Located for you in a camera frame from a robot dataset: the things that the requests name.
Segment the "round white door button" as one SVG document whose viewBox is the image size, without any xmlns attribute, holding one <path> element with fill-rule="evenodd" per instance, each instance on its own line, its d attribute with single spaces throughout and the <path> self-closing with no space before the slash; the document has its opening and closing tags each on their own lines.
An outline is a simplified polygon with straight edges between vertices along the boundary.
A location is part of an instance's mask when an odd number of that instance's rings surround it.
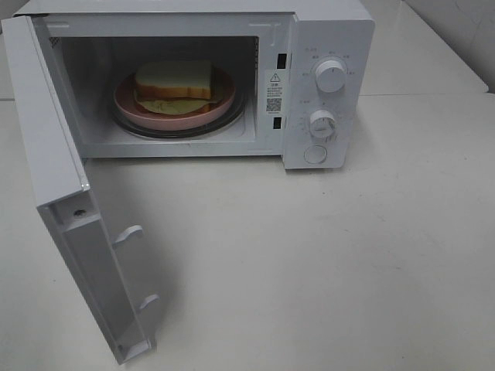
<svg viewBox="0 0 495 371">
<path fill-rule="evenodd" d="M 327 150 L 320 145 L 313 145 L 305 150 L 304 159 L 309 164 L 321 164 L 327 158 Z"/>
</svg>

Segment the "pink round plate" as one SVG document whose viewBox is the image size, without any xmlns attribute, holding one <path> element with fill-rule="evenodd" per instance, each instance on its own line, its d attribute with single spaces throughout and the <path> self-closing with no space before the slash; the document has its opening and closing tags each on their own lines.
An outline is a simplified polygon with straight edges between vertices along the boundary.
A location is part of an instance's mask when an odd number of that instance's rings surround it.
<svg viewBox="0 0 495 371">
<path fill-rule="evenodd" d="M 241 95 L 230 75 L 213 71 L 213 97 L 210 100 L 173 98 L 138 100 L 135 78 L 126 77 L 114 90 L 118 112 L 131 123 L 156 131 L 185 131 L 212 124 L 234 107 Z"/>
</svg>

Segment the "white bread sandwich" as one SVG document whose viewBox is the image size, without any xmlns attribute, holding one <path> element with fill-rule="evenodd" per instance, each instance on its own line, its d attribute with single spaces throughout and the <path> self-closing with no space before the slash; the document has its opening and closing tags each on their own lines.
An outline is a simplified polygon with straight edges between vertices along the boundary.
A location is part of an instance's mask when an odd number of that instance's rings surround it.
<svg viewBox="0 0 495 371">
<path fill-rule="evenodd" d="M 224 89 L 208 60 L 158 61 L 137 69 L 134 98 L 152 113 L 182 115 L 222 101 Z"/>
</svg>

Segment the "white microwave door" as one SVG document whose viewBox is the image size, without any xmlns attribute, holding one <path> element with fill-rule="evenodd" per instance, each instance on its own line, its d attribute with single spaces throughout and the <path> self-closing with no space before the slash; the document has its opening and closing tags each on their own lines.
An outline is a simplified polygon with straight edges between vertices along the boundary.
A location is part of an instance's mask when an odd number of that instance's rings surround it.
<svg viewBox="0 0 495 371">
<path fill-rule="evenodd" d="M 155 344 L 117 257 L 142 228 L 109 236 L 70 130 L 79 114 L 60 42 L 40 17 L 5 19 L 2 31 L 36 209 L 116 361 L 125 363 Z"/>
</svg>

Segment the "lower white timer knob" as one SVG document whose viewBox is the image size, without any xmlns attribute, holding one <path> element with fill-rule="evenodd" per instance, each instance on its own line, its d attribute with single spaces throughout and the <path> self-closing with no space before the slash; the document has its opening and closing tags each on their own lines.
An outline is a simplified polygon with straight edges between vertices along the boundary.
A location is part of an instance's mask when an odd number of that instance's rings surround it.
<svg viewBox="0 0 495 371">
<path fill-rule="evenodd" d="M 309 116 L 309 131 L 315 138 L 328 138 L 335 132 L 336 120 L 326 110 L 314 111 Z"/>
</svg>

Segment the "white warning label sticker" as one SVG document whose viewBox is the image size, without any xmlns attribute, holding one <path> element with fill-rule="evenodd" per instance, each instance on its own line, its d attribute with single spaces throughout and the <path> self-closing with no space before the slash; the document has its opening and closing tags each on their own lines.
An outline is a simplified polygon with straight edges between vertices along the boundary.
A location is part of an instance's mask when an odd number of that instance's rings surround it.
<svg viewBox="0 0 495 371">
<path fill-rule="evenodd" d="M 267 114 L 282 114 L 285 107 L 288 77 L 286 70 L 266 70 L 264 107 Z"/>
</svg>

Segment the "white microwave oven body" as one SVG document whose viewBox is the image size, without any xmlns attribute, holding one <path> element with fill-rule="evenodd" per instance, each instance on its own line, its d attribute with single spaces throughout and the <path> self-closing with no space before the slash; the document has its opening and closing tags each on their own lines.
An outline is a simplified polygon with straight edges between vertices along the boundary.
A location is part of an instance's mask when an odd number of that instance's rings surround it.
<svg viewBox="0 0 495 371">
<path fill-rule="evenodd" d="M 81 158 L 270 155 L 288 169 L 344 163 L 375 26 L 359 1 L 30 1 L 19 15 L 42 18 L 61 44 Z M 313 69 L 331 56 L 344 61 L 346 84 L 323 93 Z M 243 116 L 216 134 L 182 140 L 119 127 L 108 111 L 115 87 L 140 65 L 165 59 L 205 59 L 227 72 L 247 100 Z M 266 70 L 287 71 L 282 114 L 265 112 Z M 309 131 L 318 110 L 335 117 L 331 137 Z M 313 145 L 326 148 L 324 163 L 305 161 Z"/>
</svg>

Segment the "upper white power knob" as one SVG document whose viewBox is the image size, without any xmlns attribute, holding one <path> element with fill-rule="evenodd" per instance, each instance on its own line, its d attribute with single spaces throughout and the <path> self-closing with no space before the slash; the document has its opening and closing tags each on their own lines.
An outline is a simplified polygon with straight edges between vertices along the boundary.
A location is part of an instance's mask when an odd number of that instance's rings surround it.
<svg viewBox="0 0 495 371">
<path fill-rule="evenodd" d="M 323 93 L 335 93 L 344 87 L 347 66 L 344 61 L 331 56 L 319 61 L 313 69 L 316 86 Z"/>
</svg>

